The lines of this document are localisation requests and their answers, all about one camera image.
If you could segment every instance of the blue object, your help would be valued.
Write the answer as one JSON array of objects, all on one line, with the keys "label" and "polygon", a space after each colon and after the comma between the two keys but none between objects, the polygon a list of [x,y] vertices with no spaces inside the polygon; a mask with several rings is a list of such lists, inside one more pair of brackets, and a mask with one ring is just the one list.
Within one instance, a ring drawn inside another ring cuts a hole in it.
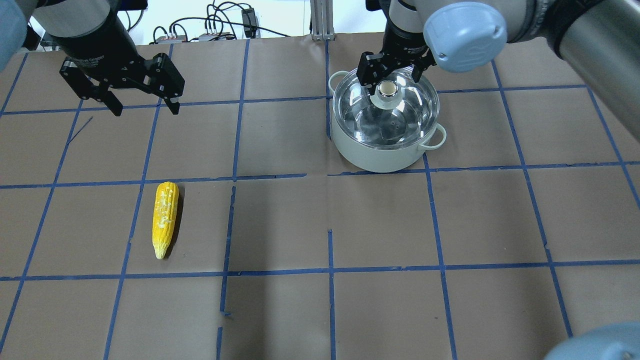
[{"label": "blue object", "polygon": [[599,327],[556,346],[545,360],[640,359],[640,322]]},{"label": "blue object", "polygon": [[449,72],[470,71],[502,51],[507,43],[507,22],[487,4],[450,4],[427,19],[424,39],[441,68]]},{"label": "blue object", "polygon": [[0,71],[27,36],[27,20],[14,0],[0,0]]}]

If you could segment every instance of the corn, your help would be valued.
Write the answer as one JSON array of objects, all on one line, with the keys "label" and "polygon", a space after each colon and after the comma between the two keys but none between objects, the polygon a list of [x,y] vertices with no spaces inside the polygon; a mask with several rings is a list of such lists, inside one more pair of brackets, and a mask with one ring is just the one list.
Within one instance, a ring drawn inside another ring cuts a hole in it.
[{"label": "corn", "polygon": [[178,212],[179,193],[178,186],[169,181],[158,185],[156,190],[152,242],[158,259],[164,258],[171,243]]}]

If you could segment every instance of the metal post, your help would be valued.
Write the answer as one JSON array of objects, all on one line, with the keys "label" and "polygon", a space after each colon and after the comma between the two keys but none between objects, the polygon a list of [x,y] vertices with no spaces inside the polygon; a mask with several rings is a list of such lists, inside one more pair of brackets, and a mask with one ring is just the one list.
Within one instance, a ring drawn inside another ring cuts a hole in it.
[{"label": "metal post", "polygon": [[333,40],[333,0],[311,0],[311,37]]}]

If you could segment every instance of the white handle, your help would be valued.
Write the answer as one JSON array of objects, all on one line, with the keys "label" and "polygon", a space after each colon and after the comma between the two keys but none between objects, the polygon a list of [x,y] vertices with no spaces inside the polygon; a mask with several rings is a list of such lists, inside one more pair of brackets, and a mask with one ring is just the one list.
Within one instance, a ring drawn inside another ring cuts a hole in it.
[{"label": "white handle", "polygon": [[421,143],[419,146],[422,150],[435,150],[435,149],[439,149],[441,146],[444,145],[444,142],[447,141],[447,130],[445,130],[444,126],[436,123],[436,130],[442,133],[442,140],[437,143],[436,145],[427,145],[429,143],[429,141],[431,140],[431,138],[429,138],[429,140]]},{"label": "white handle", "polygon": [[333,81],[333,79],[337,78],[338,76],[347,76],[349,74],[348,71],[344,71],[344,70],[340,70],[340,71],[336,71],[333,75],[331,75],[329,77],[329,89],[331,90],[331,94],[333,94],[335,92],[335,89],[331,87],[331,82]]}]

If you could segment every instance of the white pot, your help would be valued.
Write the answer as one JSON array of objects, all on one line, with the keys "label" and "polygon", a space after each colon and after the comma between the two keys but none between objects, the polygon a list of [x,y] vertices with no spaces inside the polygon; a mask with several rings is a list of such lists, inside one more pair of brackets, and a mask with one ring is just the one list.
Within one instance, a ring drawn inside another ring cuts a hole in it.
[{"label": "white pot", "polygon": [[[329,79],[329,88],[333,92],[331,81],[337,76],[349,74],[346,71],[338,71]],[[429,141],[436,131],[441,132],[442,140],[435,145]],[[369,146],[347,135],[337,122],[332,113],[331,139],[342,156],[355,166],[371,172],[394,172],[415,163],[422,157],[425,151],[440,148],[447,139],[447,131],[439,123],[435,122],[426,135],[417,142],[396,149],[380,149]]]}]

